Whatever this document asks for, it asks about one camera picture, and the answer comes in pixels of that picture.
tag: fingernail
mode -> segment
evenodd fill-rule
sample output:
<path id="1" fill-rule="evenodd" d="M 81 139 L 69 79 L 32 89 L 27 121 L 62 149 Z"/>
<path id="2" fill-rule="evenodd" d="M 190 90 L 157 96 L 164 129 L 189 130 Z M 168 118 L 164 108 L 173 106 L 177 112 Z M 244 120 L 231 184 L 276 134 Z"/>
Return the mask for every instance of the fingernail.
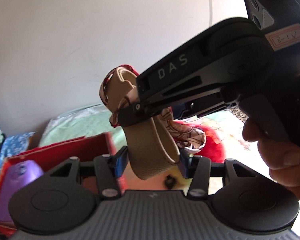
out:
<path id="1" fill-rule="evenodd" d="M 283 164 L 285 166 L 294 166 L 300 163 L 300 152 L 295 150 L 287 151 L 283 156 Z"/>

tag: label sticker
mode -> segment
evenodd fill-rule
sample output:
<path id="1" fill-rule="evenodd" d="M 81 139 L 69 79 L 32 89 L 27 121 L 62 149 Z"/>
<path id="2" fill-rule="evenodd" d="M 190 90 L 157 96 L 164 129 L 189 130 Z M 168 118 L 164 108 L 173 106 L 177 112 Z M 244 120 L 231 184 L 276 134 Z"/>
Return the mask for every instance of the label sticker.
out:
<path id="1" fill-rule="evenodd" d="M 296 23 L 265 36 L 274 51 L 284 49 L 300 42 L 300 24 Z"/>

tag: screw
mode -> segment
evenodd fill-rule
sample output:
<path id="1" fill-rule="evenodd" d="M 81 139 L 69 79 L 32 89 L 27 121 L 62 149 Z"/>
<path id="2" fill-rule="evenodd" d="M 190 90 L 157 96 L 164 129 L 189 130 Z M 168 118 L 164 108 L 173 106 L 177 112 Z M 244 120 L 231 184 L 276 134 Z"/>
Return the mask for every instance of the screw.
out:
<path id="1" fill-rule="evenodd" d="M 102 194 L 105 197 L 115 197 L 118 195 L 118 191 L 114 188 L 106 188 L 102 191 Z"/>
<path id="2" fill-rule="evenodd" d="M 189 194 L 192 197 L 203 197 L 206 194 L 206 192 L 201 188 L 194 188 L 190 190 Z"/>

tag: camera lens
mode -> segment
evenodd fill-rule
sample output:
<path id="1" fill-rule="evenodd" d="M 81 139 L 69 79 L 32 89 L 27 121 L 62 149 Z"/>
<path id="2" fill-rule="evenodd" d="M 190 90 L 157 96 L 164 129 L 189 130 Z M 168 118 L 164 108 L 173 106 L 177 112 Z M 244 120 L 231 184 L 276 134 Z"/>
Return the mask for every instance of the camera lens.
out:
<path id="1" fill-rule="evenodd" d="M 255 15 L 252 15 L 252 21 L 258 26 L 259 29 L 261 29 L 261 24 Z"/>
<path id="2" fill-rule="evenodd" d="M 256 0 L 250 0 L 250 3 L 252 4 L 252 6 L 253 6 L 257 11 L 259 11 L 259 6 L 258 6 Z"/>

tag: white lettering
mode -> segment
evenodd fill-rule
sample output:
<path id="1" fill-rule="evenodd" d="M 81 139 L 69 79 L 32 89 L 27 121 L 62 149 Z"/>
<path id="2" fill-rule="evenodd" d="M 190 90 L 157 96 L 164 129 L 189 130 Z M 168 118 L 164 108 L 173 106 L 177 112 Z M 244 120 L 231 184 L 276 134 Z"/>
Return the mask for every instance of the white lettering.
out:
<path id="1" fill-rule="evenodd" d="M 164 76 L 166 75 L 163 68 L 158 70 L 158 74 L 159 74 L 159 79 L 163 79 Z"/>
<path id="2" fill-rule="evenodd" d="M 186 55 L 185 54 L 182 54 L 180 57 L 179 57 L 179 60 L 181 63 L 181 66 L 185 65 L 188 63 L 188 59 L 185 57 Z"/>
<path id="3" fill-rule="evenodd" d="M 177 70 L 176 66 L 172 62 L 170 62 L 169 73 L 171 74 L 172 70 L 174 69 Z"/>

